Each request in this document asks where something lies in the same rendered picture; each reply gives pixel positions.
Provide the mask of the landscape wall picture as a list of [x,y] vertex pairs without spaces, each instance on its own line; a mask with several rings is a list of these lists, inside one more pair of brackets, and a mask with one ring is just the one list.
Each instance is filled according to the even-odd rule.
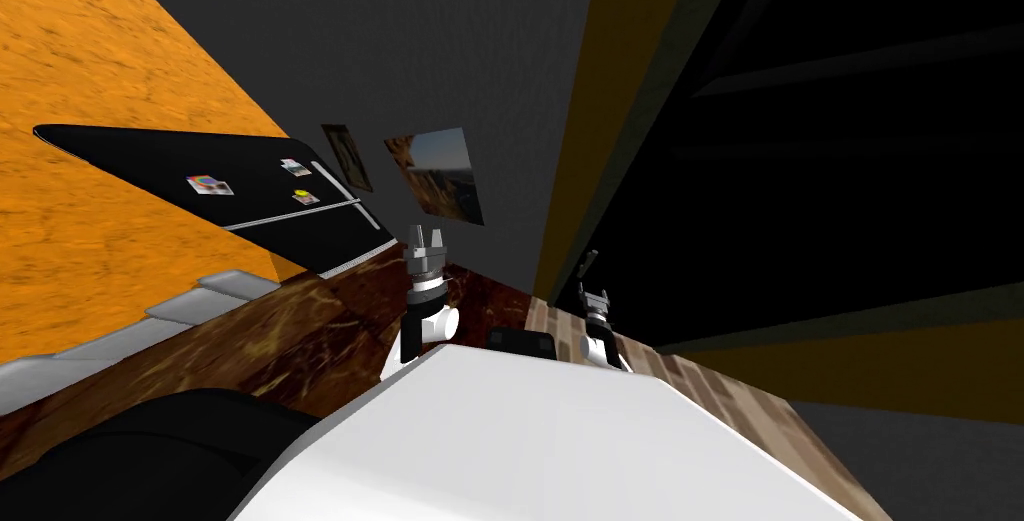
[[404,135],[384,145],[425,213],[484,224],[463,129]]

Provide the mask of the small dark wall picture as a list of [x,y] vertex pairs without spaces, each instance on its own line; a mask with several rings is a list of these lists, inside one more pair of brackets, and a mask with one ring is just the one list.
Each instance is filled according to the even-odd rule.
[[348,128],[338,124],[323,124],[322,128],[348,184],[361,191],[372,192],[373,187],[361,156]]

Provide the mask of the dark door leaf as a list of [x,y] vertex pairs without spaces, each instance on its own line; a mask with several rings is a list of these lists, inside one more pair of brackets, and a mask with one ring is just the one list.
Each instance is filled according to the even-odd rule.
[[1024,0],[717,1],[579,283],[654,347],[1024,283]]

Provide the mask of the black fridge with magnets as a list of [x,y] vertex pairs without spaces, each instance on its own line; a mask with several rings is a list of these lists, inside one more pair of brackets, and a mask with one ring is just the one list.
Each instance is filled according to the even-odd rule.
[[301,141],[68,124],[38,125],[33,132],[323,279],[396,243]]

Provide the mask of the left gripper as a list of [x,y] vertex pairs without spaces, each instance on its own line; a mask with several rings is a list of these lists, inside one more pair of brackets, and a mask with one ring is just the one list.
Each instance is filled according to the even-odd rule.
[[431,247],[425,247],[422,226],[411,225],[408,245],[404,260],[413,283],[427,283],[443,276],[447,250],[439,228],[431,232]]

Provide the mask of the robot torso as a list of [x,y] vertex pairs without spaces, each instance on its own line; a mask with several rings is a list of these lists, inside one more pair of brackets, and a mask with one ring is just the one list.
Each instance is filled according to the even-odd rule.
[[324,417],[228,521],[861,521],[653,376],[441,345]]

